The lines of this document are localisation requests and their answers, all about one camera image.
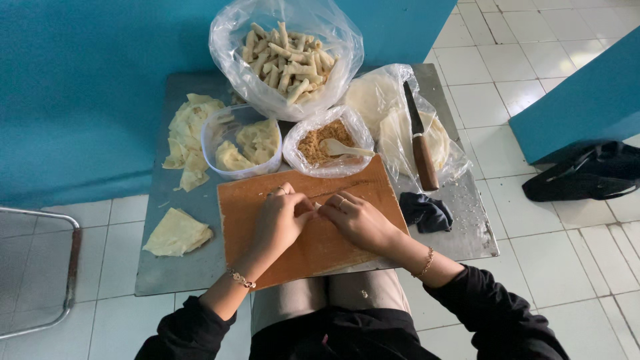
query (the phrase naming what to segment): wooden knife handle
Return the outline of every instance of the wooden knife handle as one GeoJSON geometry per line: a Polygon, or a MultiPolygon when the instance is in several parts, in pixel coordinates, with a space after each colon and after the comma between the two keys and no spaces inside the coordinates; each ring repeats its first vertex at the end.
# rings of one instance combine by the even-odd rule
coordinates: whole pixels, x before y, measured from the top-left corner
{"type": "Polygon", "coordinates": [[[415,159],[415,166],[418,168],[422,189],[426,192],[438,190],[440,185],[438,184],[436,170],[433,167],[433,162],[431,162],[431,153],[427,146],[427,140],[422,135],[413,137],[413,158],[415,159]]]}

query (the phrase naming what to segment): leg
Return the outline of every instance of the leg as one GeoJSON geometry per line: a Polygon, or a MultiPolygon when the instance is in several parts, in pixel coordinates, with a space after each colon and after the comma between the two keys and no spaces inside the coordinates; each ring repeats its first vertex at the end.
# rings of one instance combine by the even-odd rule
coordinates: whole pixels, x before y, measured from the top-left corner
{"type": "Polygon", "coordinates": [[[327,305],[324,277],[310,277],[258,290],[251,310],[251,336],[265,327],[327,305]]]}
{"type": "Polygon", "coordinates": [[[329,276],[329,303],[350,310],[384,308],[411,314],[394,269],[329,276]]]}

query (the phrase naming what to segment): blue wall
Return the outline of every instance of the blue wall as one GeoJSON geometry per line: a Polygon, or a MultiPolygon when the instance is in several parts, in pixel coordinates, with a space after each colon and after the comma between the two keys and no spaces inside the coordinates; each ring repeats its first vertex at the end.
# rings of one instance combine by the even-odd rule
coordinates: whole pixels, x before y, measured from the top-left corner
{"type": "MultiPolygon", "coordinates": [[[[422,62],[455,0],[338,0],[365,64],[422,62]]],[[[146,193],[164,81],[212,70],[209,24],[227,1],[0,4],[0,204],[146,193]]]]}
{"type": "Polygon", "coordinates": [[[556,162],[575,145],[640,133],[640,28],[509,123],[529,163],[556,162]]]}

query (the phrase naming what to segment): black long-sleeve top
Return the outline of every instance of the black long-sleeve top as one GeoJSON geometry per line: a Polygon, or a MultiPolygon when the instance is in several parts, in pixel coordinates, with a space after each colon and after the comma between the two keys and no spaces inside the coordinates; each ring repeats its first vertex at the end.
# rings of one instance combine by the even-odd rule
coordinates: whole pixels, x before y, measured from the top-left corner
{"type": "MultiPolygon", "coordinates": [[[[438,289],[424,289],[474,332],[478,359],[568,359],[529,303],[508,292],[493,275],[466,266],[438,289]]],[[[196,297],[165,316],[158,335],[144,343],[136,359],[214,359],[236,321],[223,321],[196,297]]],[[[250,359],[438,359],[420,346],[411,316],[396,309],[350,311],[326,307],[270,325],[253,336],[250,359]]]]}

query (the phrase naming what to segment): knife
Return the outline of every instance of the knife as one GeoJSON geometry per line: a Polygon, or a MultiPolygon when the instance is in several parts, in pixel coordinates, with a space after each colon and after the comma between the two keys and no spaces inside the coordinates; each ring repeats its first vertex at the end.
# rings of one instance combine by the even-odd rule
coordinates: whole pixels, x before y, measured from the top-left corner
{"type": "Polygon", "coordinates": [[[420,177],[420,184],[422,189],[426,192],[433,192],[438,190],[440,185],[438,184],[438,178],[436,176],[436,170],[433,167],[431,161],[431,153],[427,146],[427,140],[424,138],[424,126],[422,125],[422,119],[420,119],[420,113],[415,106],[415,100],[411,93],[411,88],[408,82],[404,82],[404,97],[406,98],[406,104],[409,109],[409,116],[411,117],[411,132],[413,133],[413,158],[415,159],[415,166],[418,168],[418,176],[420,177]]]}

